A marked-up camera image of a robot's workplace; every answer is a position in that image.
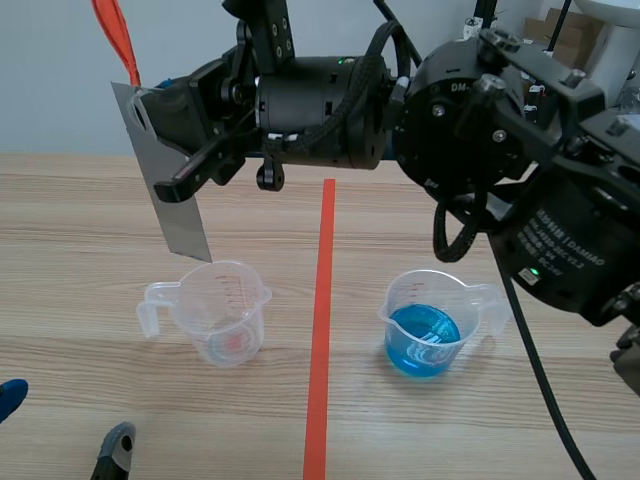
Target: blue liquid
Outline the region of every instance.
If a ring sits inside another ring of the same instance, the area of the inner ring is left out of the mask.
[[[460,340],[455,322],[443,311],[429,305],[408,305],[391,314],[404,330],[421,340],[435,344]],[[394,325],[387,326],[387,355],[403,372],[414,377],[433,377],[449,367],[459,349],[450,350],[420,344]]]

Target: robotic arm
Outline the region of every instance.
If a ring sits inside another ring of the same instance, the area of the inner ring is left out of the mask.
[[[365,55],[296,57],[286,0],[223,6],[239,19],[237,45],[131,99],[135,126],[189,157],[166,178],[145,174],[159,216],[209,179],[226,185],[246,156],[264,158],[258,187],[280,191],[287,164],[371,170],[391,138],[402,170],[438,202],[436,257],[458,261],[486,233],[502,268],[544,303],[596,326],[625,316],[633,327],[612,360],[640,395],[640,132],[605,111],[583,72],[489,29],[420,62],[386,6]],[[397,78],[381,56],[390,37]],[[525,121],[520,71],[557,96],[559,138]],[[452,243],[447,212],[464,224]]]

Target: plastic measuring cup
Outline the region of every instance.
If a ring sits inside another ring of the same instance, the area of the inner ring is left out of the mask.
[[[432,377],[451,365],[481,321],[498,336],[512,312],[496,285],[465,285],[443,272],[414,270],[391,282],[378,315],[387,322],[391,361],[412,376]]]
[[[169,308],[173,321],[207,362],[232,366],[253,357],[264,340],[262,307],[271,290],[256,271],[240,262],[202,265],[179,282],[152,283],[136,310],[147,338],[160,334],[159,307]]]

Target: wooden table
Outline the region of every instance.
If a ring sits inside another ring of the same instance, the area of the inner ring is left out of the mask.
[[[434,203],[391,163],[287,168],[280,194],[256,188],[256,167],[199,194],[213,256],[249,263],[274,292],[260,353],[220,369],[167,318],[157,342],[140,332],[144,286],[197,262],[167,251],[134,159],[0,156],[0,380],[31,385],[0,426],[1,478],[89,478],[105,433],[129,420],[134,480],[300,479],[325,175],[338,182],[327,478],[578,478],[515,325],[427,383],[399,375],[381,348],[376,310],[396,275],[430,267],[498,283],[484,239],[439,264]],[[640,399],[608,360],[624,321],[595,329],[522,300],[596,475],[637,478]]]

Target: red tape line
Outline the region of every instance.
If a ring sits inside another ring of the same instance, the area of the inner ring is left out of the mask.
[[[307,433],[304,444],[303,480],[325,480],[327,466],[327,404],[329,400],[329,337],[331,333],[331,280],[336,181],[324,181],[316,303],[313,311]]]

